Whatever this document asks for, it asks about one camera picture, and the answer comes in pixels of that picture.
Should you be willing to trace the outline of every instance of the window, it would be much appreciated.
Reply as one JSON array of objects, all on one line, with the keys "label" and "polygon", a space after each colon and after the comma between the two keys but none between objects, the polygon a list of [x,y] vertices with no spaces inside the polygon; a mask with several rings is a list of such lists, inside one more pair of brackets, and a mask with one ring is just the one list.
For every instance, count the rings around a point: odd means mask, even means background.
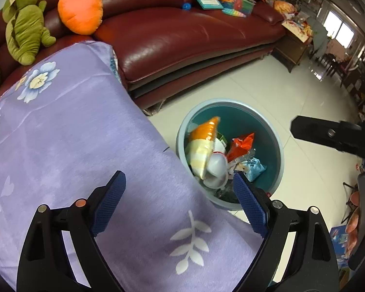
[{"label": "window", "polygon": [[327,30],[327,36],[335,38],[335,36],[337,36],[339,28],[341,27],[341,24],[342,24],[341,19],[330,11],[327,15],[325,23],[323,24],[323,26]]},{"label": "window", "polygon": [[354,32],[333,12],[329,12],[323,26],[327,36],[335,38],[344,48],[348,48],[353,39]]},{"label": "window", "polygon": [[345,23],[342,24],[337,34],[336,40],[344,47],[348,48],[353,39],[354,32]]}]

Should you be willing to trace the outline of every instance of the blue gripper pad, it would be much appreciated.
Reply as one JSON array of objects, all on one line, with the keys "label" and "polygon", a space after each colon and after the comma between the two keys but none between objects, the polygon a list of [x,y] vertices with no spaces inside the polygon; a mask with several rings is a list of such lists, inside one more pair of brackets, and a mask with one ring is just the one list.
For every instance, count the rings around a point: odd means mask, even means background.
[{"label": "blue gripper pad", "polygon": [[126,189],[126,175],[121,172],[112,182],[104,198],[100,201],[99,206],[93,215],[93,225],[91,233],[96,237],[99,233],[104,232],[116,206]]},{"label": "blue gripper pad", "polygon": [[234,173],[233,188],[253,231],[265,238],[269,231],[267,215],[238,173]]}]

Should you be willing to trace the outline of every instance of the purple blanket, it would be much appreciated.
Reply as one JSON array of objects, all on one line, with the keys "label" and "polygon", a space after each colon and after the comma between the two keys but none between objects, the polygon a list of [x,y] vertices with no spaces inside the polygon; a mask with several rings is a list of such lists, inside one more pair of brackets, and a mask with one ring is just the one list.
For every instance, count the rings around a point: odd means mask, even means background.
[{"label": "purple blanket", "polygon": [[[215,208],[119,82],[111,46],[78,43],[0,98],[0,274],[13,287],[37,207],[69,206],[116,170],[127,187],[96,242],[127,292],[232,291],[262,240]],[[76,278],[86,283],[64,234]]]}]

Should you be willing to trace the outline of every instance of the plastic bag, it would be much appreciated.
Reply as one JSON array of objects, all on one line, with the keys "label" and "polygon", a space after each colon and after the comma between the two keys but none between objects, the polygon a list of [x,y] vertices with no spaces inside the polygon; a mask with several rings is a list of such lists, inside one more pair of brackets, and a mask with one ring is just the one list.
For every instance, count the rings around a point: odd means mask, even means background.
[{"label": "plastic bag", "polygon": [[251,146],[253,145],[253,140],[254,133],[233,138],[231,148],[226,155],[227,162],[230,162],[235,158],[247,154],[247,152],[251,149]]},{"label": "plastic bag", "polygon": [[304,23],[306,20],[307,20],[307,18],[309,18],[310,17],[310,15],[309,14],[307,14],[307,13],[305,13],[305,12],[299,12],[299,14],[298,15],[296,15],[295,16],[295,18],[294,18],[294,21],[296,22],[296,23],[298,23],[298,24],[302,24],[302,23]]},{"label": "plastic bag", "polygon": [[262,172],[266,170],[267,166],[263,166],[259,159],[252,158],[250,160],[241,162],[236,165],[236,171],[243,171],[246,178],[253,182]]},{"label": "plastic bag", "polygon": [[187,162],[193,174],[200,179],[204,179],[207,162],[214,150],[219,122],[220,118],[216,116],[197,126],[189,135],[189,143],[185,150]]},{"label": "plastic bag", "polygon": [[281,0],[276,0],[274,2],[274,9],[281,14],[296,12],[296,9],[292,4]]},{"label": "plastic bag", "polygon": [[236,169],[236,166],[241,162],[246,162],[247,160],[250,160],[255,156],[255,149],[250,149],[247,154],[244,154],[243,156],[240,156],[238,158],[235,158],[234,160],[230,161],[227,166],[227,172],[228,172],[228,178],[232,180],[234,178],[234,170]]},{"label": "plastic bag", "polygon": [[226,186],[223,189],[219,189],[218,191],[216,191],[215,197],[229,203],[239,203],[238,198],[234,192],[232,180],[227,181]]}]

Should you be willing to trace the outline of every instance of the sofa armrest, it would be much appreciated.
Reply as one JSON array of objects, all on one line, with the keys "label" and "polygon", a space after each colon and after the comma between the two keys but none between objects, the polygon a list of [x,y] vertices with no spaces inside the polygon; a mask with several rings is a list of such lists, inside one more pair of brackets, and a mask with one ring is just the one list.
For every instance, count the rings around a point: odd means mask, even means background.
[{"label": "sofa armrest", "polygon": [[281,23],[284,20],[284,17],[279,12],[265,2],[257,2],[252,14],[259,16],[271,25]]}]

